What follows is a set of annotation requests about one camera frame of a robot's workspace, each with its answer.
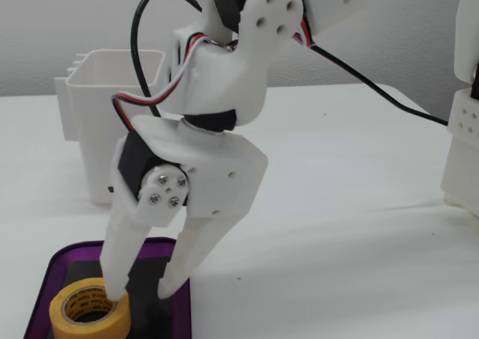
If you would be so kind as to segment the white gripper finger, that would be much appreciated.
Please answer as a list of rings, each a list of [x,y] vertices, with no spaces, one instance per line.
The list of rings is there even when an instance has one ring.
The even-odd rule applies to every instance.
[[[129,272],[153,227],[168,227],[177,216],[189,192],[187,176],[178,167],[161,165],[140,180],[132,193],[116,168],[112,172],[114,197],[112,214],[100,255],[108,300],[120,301]]]

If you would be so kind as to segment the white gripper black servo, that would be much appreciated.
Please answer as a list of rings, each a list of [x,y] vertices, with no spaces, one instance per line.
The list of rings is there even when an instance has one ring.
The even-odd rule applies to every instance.
[[[113,157],[114,200],[132,220],[171,220],[186,207],[183,230],[159,279],[173,296],[251,209],[268,165],[241,135],[197,129],[186,120],[137,115]]]

